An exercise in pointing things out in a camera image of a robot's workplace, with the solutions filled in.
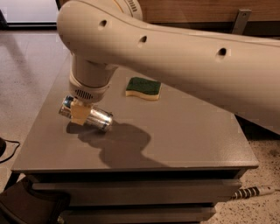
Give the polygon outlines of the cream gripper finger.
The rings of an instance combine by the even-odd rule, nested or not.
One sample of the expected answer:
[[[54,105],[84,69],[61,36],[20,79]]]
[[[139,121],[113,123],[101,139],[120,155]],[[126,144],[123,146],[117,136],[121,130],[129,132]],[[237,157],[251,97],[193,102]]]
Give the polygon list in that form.
[[[82,101],[73,99],[70,104],[71,109],[71,122],[79,125],[83,125],[91,111],[91,106],[84,104]]]

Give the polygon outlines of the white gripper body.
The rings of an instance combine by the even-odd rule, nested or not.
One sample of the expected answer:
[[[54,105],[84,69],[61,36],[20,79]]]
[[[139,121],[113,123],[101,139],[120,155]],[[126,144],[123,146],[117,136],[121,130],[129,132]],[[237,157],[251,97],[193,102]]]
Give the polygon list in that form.
[[[100,102],[106,91],[109,89],[109,84],[103,87],[88,87],[80,82],[74,77],[72,73],[69,76],[69,92],[79,101],[84,103],[97,103]]]

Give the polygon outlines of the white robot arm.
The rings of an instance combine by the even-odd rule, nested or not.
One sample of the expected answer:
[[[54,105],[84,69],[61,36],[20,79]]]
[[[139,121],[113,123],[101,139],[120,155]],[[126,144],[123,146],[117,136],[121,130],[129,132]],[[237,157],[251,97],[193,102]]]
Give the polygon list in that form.
[[[127,0],[70,0],[57,29],[73,55],[70,89],[83,102],[99,102],[127,67],[280,134],[276,40],[147,24]]]

